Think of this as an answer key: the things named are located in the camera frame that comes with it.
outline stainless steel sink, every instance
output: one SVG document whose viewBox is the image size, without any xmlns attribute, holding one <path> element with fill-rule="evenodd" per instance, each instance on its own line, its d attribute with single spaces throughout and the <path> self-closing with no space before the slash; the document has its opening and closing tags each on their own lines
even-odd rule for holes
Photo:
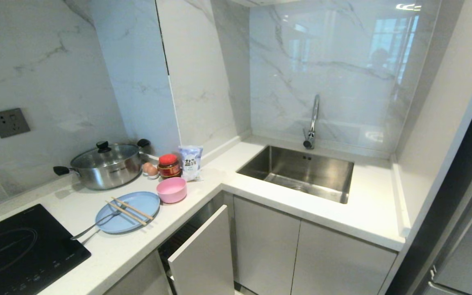
<svg viewBox="0 0 472 295">
<path fill-rule="evenodd" d="M 354 163 L 267 146 L 238 173 L 347 204 Z"/>
</svg>

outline sink drain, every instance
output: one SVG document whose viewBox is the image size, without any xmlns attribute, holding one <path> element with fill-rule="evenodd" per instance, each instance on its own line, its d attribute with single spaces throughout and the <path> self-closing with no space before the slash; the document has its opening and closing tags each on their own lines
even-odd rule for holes
<svg viewBox="0 0 472 295">
<path fill-rule="evenodd" d="M 291 186 L 290 188 L 292 188 L 292 189 L 294 189 L 295 191 L 298 191 L 298 192 L 302 192 L 302 193 L 306 193 L 306 194 L 309 193 L 309 191 L 305 187 L 302 187 L 302 186 L 299 186 L 299 185 Z"/>
</svg>

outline cabinet door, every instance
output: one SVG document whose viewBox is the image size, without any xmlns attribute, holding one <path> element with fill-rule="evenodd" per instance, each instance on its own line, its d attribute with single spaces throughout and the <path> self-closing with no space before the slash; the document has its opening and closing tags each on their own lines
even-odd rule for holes
<svg viewBox="0 0 472 295">
<path fill-rule="evenodd" d="M 396 254 L 303 221 L 292 295 L 376 295 Z"/>
<path fill-rule="evenodd" d="M 158 251 L 150 253 L 105 295 L 172 295 Z"/>
<path fill-rule="evenodd" d="M 237 278 L 259 295 L 289 295 L 300 220 L 234 198 Z"/>
<path fill-rule="evenodd" d="M 168 259 L 178 295 L 234 295 L 227 206 Z"/>
</svg>

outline jar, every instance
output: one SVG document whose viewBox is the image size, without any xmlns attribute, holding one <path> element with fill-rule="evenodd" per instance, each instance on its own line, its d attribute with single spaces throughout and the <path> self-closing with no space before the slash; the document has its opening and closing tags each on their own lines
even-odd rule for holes
<svg viewBox="0 0 472 295">
<path fill-rule="evenodd" d="M 182 175 L 182 168 L 179 166 L 178 157 L 173 154 L 159 157 L 158 170 L 163 179 L 180 177 Z"/>
</svg>

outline wall socket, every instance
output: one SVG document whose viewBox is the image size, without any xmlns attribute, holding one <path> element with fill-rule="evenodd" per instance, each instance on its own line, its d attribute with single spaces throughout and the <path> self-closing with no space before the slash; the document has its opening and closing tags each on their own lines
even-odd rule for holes
<svg viewBox="0 0 472 295">
<path fill-rule="evenodd" d="M 30 131 L 21 109 L 11 109 L 0 112 L 0 137 L 7 138 L 16 134 Z"/>
</svg>

